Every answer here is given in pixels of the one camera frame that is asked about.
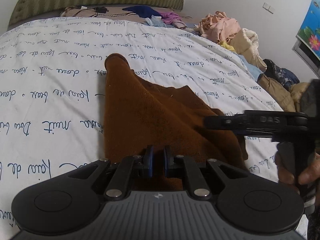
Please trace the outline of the right hand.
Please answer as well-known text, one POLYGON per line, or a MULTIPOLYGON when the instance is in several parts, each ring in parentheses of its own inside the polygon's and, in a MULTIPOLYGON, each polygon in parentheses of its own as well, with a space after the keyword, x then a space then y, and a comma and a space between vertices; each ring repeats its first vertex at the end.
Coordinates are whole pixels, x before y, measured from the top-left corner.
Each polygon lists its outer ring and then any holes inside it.
MULTIPOLYGON (((282 184, 298 191, 298 188, 295 186, 295 176, 284 167, 278 152, 275 155, 275 163, 278 170, 279 181, 282 184)), ((319 179, 319 154, 315 152, 312 163, 299 175, 298 184, 306 185, 313 183, 317 179, 319 179)))

